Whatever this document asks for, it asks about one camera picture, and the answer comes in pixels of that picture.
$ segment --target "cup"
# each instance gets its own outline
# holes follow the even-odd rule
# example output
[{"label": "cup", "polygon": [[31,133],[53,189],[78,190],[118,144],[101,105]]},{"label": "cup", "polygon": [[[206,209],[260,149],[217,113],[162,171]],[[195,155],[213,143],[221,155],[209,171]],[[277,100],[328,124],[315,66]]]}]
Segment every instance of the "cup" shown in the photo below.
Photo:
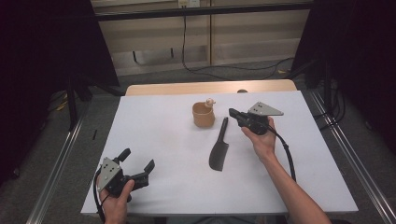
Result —
[{"label": "cup", "polygon": [[207,106],[206,102],[198,102],[192,106],[194,124],[200,128],[210,128],[215,123],[213,106]]}]

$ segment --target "wall outlet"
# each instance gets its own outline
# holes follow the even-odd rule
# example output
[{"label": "wall outlet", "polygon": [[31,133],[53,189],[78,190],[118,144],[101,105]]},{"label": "wall outlet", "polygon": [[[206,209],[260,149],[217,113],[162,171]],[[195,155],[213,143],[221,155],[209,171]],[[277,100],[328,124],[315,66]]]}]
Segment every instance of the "wall outlet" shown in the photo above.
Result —
[{"label": "wall outlet", "polygon": [[179,8],[188,7],[188,6],[189,6],[189,0],[178,0]]},{"label": "wall outlet", "polygon": [[190,0],[189,7],[200,7],[200,0]]}]

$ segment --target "forearm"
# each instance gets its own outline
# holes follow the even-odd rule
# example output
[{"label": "forearm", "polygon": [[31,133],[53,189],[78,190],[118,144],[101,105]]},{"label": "forearm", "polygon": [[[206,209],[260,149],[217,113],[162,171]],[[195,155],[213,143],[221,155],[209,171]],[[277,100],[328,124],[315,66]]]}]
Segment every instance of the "forearm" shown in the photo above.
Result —
[{"label": "forearm", "polygon": [[262,160],[294,224],[330,223],[323,210],[294,182],[275,155]]}]

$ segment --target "human hand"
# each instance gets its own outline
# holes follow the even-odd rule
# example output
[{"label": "human hand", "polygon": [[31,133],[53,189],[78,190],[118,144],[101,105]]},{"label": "human hand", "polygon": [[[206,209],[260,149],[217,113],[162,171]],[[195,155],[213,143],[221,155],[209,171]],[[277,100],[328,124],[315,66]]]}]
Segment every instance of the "human hand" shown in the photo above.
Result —
[{"label": "human hand", "polygon": [[124,188],[119,198],[112,197],[109,195],[107,189],[103,189],[99,193],[100,201],[102,202],[102,207],[105,211],[106,224],[125,224],[126,223],[126,203],[128,196],[134,188],[134,181],[129,180]]},{"label": "human hand", "polygon": [[[269,125],[275,129],[274,119],[268,117],[268,121]],[[275,156],[276,136],[272,132],[267,131],[266,134],[257,135],[247,127],[242,127],[241,130],[253,143],[254,151],[262,163]]]}]

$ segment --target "white tabletop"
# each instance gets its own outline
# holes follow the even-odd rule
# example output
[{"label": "white tabletop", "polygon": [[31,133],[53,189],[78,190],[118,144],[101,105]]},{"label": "white tabletop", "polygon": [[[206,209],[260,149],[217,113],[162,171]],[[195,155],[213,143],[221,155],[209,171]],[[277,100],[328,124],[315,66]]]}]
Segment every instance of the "white tabletop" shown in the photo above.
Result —
[{"label": "white tabletop", "polygon": [[[192,105],[213,98],[215,124],[193,124]],[[222,172],[210,169],[210,151],[228,109],[247,112],[258,101],[282,112],[274,117],[278,133],[290,146],[298,184],[325,212],[353,212],[351,197],[318,126],[299,91],[125,96],[120,100],[103,157],[117,157],[126,175],[143,172],[151,159],[156,166],[149,186],[132,192],[128,213],[144,216],[270,215],[287,209],[251,142],[230,118],[224,141],[230,144]],[[286,153],[277,140],[276,155],[289,171]],[[92,188],[81,213],[94,215]]]}]

